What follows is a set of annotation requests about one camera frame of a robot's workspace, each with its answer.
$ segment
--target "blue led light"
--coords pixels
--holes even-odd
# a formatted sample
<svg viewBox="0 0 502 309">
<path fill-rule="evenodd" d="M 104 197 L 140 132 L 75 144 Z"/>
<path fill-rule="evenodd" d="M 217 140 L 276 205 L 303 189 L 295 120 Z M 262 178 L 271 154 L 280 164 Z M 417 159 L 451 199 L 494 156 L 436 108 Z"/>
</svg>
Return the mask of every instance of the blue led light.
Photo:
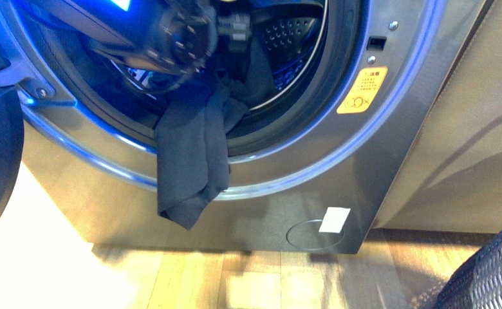
<svg viewBox="0 0 502 309">
<path fill-rule="evenodd" d="M 128 12 L 131 0 L 111 0 L 111 2 L 118 5 L 119 8 Z"/>
</svg>

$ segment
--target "black garment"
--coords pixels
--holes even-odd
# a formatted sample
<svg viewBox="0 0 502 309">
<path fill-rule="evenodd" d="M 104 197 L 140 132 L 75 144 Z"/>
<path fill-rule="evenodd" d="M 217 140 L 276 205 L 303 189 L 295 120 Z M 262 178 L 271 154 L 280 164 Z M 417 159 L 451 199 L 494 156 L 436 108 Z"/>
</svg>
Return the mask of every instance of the black garment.
<svg viewBox="0 0 502 309">
<path fill-rule="evenodd" d="M 250 62 L 255 66 L 244 84 L 206 75 L 166 94 L 169 106 L 154 130 L 159 216 L 191 229 L 207 204 L 228 188 L 226 134 L 248 112 L 248 105 L 264 100 L 274 89 L 266 53 L 257 39 Z"/>
</svg>

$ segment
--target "black wicker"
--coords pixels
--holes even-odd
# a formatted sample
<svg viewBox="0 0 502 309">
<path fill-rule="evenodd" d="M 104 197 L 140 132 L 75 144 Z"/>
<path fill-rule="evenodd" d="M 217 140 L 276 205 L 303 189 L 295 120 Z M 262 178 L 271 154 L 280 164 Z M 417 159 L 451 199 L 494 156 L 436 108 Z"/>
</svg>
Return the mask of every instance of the black wicker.
<svg viewBox="0 0 502 309">
<path fill-rule="evenodd" d="M 435 308 L 502 308 L 502 231 L 457 269 Z"/>
</svg>

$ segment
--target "metal panel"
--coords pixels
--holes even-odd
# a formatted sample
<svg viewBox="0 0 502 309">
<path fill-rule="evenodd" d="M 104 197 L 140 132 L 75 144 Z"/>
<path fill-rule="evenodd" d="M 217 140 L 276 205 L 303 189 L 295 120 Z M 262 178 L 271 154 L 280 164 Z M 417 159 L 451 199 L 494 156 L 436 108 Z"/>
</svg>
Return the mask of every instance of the metal panel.
<svg viewBox="0 0 502 309">
<path fill-rule="evenodd" d="M 502 229 L 502 1 L 493 4 L 434 104 L 377 226 Z"/>
</svg>

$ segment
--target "beige surface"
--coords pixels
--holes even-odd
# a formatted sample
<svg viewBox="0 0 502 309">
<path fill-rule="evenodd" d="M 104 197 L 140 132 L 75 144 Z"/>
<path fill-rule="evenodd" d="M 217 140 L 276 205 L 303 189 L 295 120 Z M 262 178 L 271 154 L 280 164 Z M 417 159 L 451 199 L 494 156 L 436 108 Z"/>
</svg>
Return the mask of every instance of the beige surface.
<svg viewBox="0 0 502 309">
<path fill-rule="evenodd" d="M 430 308 L 488 239 L 373 230 L 355 256 L 93 247 L 22 165 L 0 220 L 0 308 Z"/>
<path fill-rule="evenodd" d="M 376 227 L 502 229 L 502 1 L 425 119 Z"/>
</svg>

